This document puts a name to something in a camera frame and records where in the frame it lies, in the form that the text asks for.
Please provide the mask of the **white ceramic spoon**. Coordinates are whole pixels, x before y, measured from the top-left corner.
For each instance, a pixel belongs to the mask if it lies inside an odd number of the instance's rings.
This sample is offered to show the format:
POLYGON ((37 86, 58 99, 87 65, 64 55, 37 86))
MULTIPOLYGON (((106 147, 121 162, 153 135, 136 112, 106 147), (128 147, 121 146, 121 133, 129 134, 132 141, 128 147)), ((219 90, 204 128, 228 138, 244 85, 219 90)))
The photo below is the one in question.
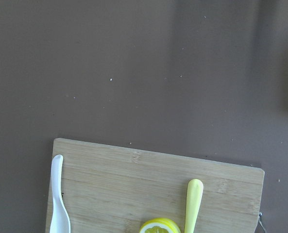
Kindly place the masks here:
POLYGON ((71 232, 70 219, 63 202, 61 191, 63 159, 63 156, 58 154, 54 156, 51 163, 52 218, 50 233, 71 232))

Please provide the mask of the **bamboo cutting board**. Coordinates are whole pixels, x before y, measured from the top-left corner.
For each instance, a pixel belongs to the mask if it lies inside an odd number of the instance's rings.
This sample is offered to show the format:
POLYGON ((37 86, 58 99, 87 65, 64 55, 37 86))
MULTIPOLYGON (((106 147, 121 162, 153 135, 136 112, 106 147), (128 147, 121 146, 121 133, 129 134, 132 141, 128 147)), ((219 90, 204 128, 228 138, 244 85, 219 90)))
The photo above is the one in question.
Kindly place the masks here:
POLYGON ((73 233, 136 233, 150 219, 185 225, 187 184, 203 182, 195 232, 253 233, 265 172, 257 167, 57 138, 73 233))

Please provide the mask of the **yellow plastic fork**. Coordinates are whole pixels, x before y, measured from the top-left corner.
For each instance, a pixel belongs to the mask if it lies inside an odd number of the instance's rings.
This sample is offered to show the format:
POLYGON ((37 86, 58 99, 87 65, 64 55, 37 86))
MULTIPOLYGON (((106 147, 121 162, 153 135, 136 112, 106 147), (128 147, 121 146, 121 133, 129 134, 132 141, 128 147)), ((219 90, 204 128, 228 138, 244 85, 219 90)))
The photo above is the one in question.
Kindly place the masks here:
POLYGON ((203 182, 190 180, 186 193, 185 233, 193 233, 203 197, 203 182))

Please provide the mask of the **lemon slice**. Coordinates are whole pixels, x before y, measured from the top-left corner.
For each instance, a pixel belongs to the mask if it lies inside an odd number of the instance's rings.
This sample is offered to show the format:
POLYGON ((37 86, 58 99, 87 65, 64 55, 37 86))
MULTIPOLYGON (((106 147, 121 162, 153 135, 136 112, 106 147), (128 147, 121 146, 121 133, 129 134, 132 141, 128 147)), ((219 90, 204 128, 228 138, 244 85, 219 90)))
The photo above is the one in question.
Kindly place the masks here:
POLYGON ((154 218, 146 221, 139 233, 180 233, 178 225, 169 218, 154 218))

